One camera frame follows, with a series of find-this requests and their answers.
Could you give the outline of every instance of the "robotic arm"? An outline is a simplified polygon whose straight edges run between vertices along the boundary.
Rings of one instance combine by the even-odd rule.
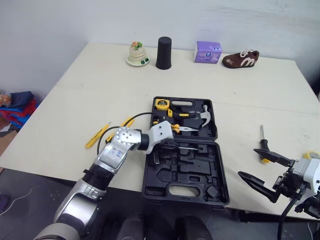
[[[142,150],[150,154],[154,146],[173,139],[171,125],[163,121],[143,134],[141,130],[123,126],[117,129],[96,157],[89,170],[79,179],[59,206],[54,223],[43,229],[34,240],[78,240],[86,236],[98,214],[98,203],[127,158],[128,151]]]
[[[254,190],[276,203],[282,194],[295,199],[295,211],[304,211],[310,216],[320,219],[320,159],[301,158],[288,159],[276,152],[265,149],[254,149],[262,158],[288,167],[288,170],[279,176],[273,185],[273,190],[264,186],[264,181],[246,172],[238,172],[240,177]]]

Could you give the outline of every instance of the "black cable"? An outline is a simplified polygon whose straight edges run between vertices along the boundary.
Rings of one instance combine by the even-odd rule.
[[[161,117],[161,118],[163,117],[163,116],[161,116],[160,114],[155,113],[155,112],[143,112],[143,113],[139,113],[139,114],[133,116],[132,118],[130,118],[128,121],[125,122],[125,124],[124,124],[123,126],[127,126],[127,124],[130,123],[133,119],[135,119],[135,118],[137,118],[137,117],[139,117],[139,116],[141,116],[141,115],[147,115],[147,114],[157,115],[158,117]]]
[[[283,213],[281,214],[280,218],[279,218],[279,225],[278,225],[278,237],[277,240],[281,240],[282,238],[282,228],[284,226],[284,220],[286,218],[286,215],[288,214],[288,212],[290,211],[290,209],[293,207],[293,205],[295,205],[295,203],[297,202],[297,198],[292,198],[291,202],[288,204],[288,206],[286,206],[285,210],[283,211]]]
[[[105,130],[102,135],[100,136],[99,138],[99,141],[98,141],[98,145],[96,146],[96,155],[98,156],[99,155],[99,152],[100,152],[100,143],[101,143],[101,139],[103,138],[103,136],[106,134],[106,132],[108,132],[109,130],[111,129],[118,129],[118,128],[121,128],[120,126],[113,126],[113,127],[109,127],[107,130]]]
[[[127,124],[130,123],[133,119],[135,119],[135,118],[137,118],[137,117],[139,117],[139,116],[141,116],[141,115],[147,115],[147,114],[157,115],[157,116],[159,116],[159,117],[161,117],[161,118],[163,117],[163,116],[161,116],[160,114],[155,113],[155,112],[142,112],[142,113],[139,113],[139,114],[131,117],[128,121],[125,122],[125,124],[124,124],[123,126],[124,126],[124,127],[127,126]],[[103,136],[106,134],[106,132],[108,132],[108,131],[111,130],[111,129],[118,129],[118,128],[121,128],[121,127],[120,127],[120,126],[113,126],[113,127],[108,128],[107,130],[105,130],[105,131],[102,133],[102,135],[101,135],[100,138],[99,138],[98,145],[96,146],[96,155],[99,155],[99,152],[100,152],[100,143],[101,143],[101,140],[102,140]]]

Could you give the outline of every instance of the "black cup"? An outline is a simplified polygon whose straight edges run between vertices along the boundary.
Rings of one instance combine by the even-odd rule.
[[[158,69],[171,68],[171,42],[171,38],[167,36],[162,36],[158,40],[158,54],[155,64]]]

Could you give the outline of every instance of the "tissue box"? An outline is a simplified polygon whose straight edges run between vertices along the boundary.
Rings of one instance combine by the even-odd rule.
[[[216,64],[222,53],[221,45],[212,41],[197,41],[194,48],[194,62]]]

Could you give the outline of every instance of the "white wall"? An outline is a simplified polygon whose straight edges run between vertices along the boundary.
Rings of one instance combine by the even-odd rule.
[[[44,97],[86,42],[155,47],[161,36],[180,49],[256,49],[319,78],[319,0],[1,0],[0,89]]]

